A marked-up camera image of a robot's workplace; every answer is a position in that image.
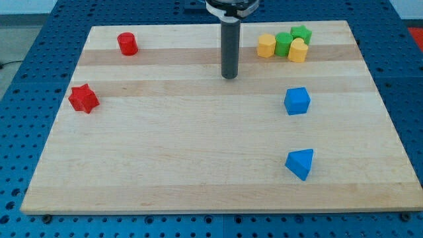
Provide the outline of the robot arm flange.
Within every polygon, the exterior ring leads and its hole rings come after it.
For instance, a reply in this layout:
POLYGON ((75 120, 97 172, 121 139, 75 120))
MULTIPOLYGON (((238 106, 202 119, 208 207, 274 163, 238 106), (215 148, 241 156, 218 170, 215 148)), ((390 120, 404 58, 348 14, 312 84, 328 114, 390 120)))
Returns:
POLYGON ((205 0, 206 9, 220 21, 234 23, 257 10, 260 0, 205 0))

